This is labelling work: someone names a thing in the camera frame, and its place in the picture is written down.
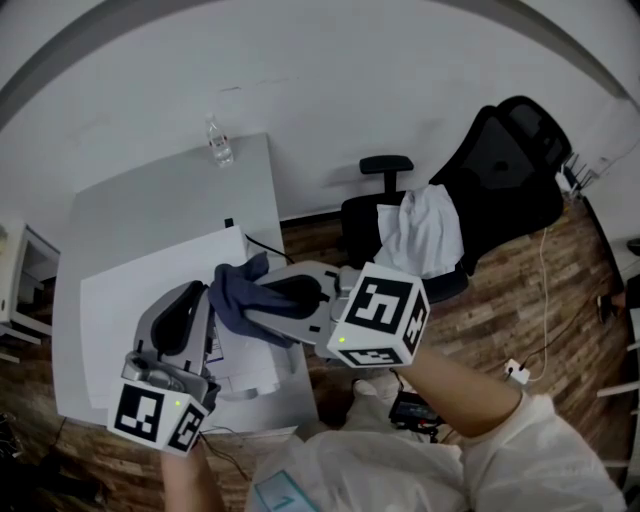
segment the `white sleeve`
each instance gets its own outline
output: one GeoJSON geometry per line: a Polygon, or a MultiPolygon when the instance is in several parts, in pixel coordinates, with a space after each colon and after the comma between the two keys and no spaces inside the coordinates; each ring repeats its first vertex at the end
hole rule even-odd
{"type": "Polygon", "coordinates": [[[622,494],[598,456],[547,396],[463,446],[465,486],[476,512],[623,511],[622,494]]]}

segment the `white cable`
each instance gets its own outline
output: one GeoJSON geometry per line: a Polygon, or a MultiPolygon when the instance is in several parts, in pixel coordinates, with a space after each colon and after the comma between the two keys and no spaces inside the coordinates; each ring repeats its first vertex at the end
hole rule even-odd
{"type": "Polygon", "coordinates": [[[547,344],[549,333],[547,332],[547,311],[549,310],[549,290],[547,289],[547,269],[544,266],[544,257],[542,256],[542,249],[544,247],[544,240],[547,238],[547,229],[544,228],[544,234],[542,235],[542,242],[540,242],[540,265],[542,266],[542,283],[544,286],[544,315],[542,324],[544,327],[544,365],[542,366],[542,373],[535,379],[530,379],[529,382],[537,382],[544,377],[544,373],[547,371],[547,344]]]}

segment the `white towel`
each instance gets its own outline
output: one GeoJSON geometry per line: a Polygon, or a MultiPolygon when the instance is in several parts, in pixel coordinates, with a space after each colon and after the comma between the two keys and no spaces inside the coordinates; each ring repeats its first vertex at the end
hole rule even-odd
{"type": "Polygon", "coordinates": [[[382,248],[374,261],[425,279],[453,272],[464,254],[460,219],[444,185],[407,191],[400,206],[378,205],[382,248]]]}

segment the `white paper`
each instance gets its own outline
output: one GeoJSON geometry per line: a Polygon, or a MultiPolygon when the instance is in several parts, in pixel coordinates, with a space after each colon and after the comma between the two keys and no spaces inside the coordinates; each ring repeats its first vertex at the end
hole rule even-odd
{"type": "Polygon", "coordinates": [[[111,384],[133,350],[138,321],[149,306],[188,281],[211,283],[221,263],[242,265],[246,260],[242,233],[234,226],[84,279],[80,327],[91,406],[109,406],[111,384]]]}
{"type": "Polygon", "coordinates": [[[207,360],[207,369],[222,387],[219,398],[250,389],[273,390],[273,385],[291,376],[291,361],[286,349],[234,334],[218,315],[215,322],[219,339],[207,360]]]}

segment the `chair armrest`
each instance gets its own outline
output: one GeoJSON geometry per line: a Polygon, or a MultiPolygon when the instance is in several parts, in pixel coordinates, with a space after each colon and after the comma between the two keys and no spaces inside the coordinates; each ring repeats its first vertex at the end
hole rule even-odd
{"type": "Polygon", "coordinates": [[[360,160],[362,174],[384,174],[385,194],[396,191],[396,173],[400,171],[413,171],[413,162],[406,156],[378,155],[360,160]]]}

